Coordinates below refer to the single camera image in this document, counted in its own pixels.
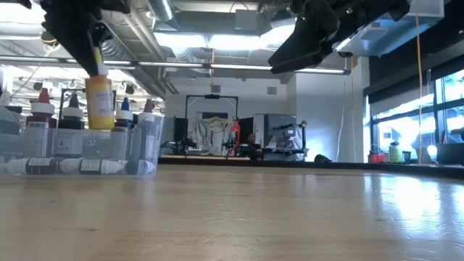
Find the clear plastic bin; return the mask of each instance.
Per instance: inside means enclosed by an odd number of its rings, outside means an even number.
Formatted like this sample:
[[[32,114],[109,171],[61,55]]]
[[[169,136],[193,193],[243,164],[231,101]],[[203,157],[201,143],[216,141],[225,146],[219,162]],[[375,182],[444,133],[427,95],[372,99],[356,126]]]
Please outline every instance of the clear plastic bin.
[[[10,175],[155,175],[163,117],[127,132],[25,127],[0,107],[0,173]]]

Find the fluorescent light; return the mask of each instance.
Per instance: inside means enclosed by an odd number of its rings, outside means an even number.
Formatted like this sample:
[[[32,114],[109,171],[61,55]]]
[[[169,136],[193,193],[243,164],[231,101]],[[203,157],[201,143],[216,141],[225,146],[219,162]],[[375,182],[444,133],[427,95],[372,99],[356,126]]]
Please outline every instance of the fluorescent light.
[[[261,49],[261,43],[258,36],[214,35],[210,47],[229,51],[256,50]]]
[[[45,11],[40,5],[32,2],[32,8],[27,9],[20,4],[0,4],[0,22],[37,24],[43,22]]]
[[[295,25],[284,25],[270,30],[260,37],[263,46],[281,45],[295,30]]]
[[[113,80],[113,81],[130,81],[132,83],[136,82],[136,79],[134,77],[129,76],[128,74],[124,73],[121,70],[108,70],[108,78]]]
[[[154,33],[161,46],[170,48],[206,47],[207,43],[203,35],[189,33]]]
[[[271,66],[255,65],[211,65],[213,69],[235,69],[235,70],[270,70]]]
[[[351,41],[351,38],[347,38],[344,41],[342,41],[337,47],[335,47],[335,50],[340,51],[345,47],[349,42]]]
[[[271,66],[256,65],[211,65],[213,69],[232,69],[232,70],[262,70],[268,71]],[[326,74],[344,74],[345,70],[325,69],[325,68],[306,68],[295,71],[296,73],[326,73]]]
[[[140,66],[159,66],[174,68],[203,68],[203,64],[185,62],[139,62]]]
[[[11,62],[59,62],[56,58],[48,57],[20,57],[20,56],[0,56],[1,61]]]
[[[131,65],[129,61],[103,61],[106,65]]]
[[[327,73],[327,74],[344,74],[345,70],[323,69],[323,68],[306,68],[296,70],[296,73]]]

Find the red container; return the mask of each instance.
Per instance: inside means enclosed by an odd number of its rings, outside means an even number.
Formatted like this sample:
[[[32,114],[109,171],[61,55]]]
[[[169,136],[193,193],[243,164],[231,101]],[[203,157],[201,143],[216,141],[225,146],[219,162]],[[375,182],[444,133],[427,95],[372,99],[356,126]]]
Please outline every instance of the red container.
[[[383,155],[377,155],[377,154],[371,154],[369,155],[369,163],[383,163],[384,162],[384,156]]]

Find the person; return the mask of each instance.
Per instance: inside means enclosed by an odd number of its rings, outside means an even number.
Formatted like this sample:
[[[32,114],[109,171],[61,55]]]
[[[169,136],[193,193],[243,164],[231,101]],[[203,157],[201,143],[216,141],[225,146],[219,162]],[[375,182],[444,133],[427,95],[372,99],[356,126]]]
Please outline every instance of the person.
[[[256,144],[256,135],[251,133],[246,141],[248,141],[249,158],[252,160],[257,160],[258,158],[262,157],[261,145]]]

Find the wooden table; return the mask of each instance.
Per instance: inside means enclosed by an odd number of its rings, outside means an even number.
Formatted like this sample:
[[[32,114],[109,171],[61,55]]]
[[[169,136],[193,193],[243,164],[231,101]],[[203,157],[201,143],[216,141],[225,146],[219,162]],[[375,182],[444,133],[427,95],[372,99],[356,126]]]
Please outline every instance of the wooden table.
[[[459,181],[160,165],[1,177],[0,260],[464,260]]]

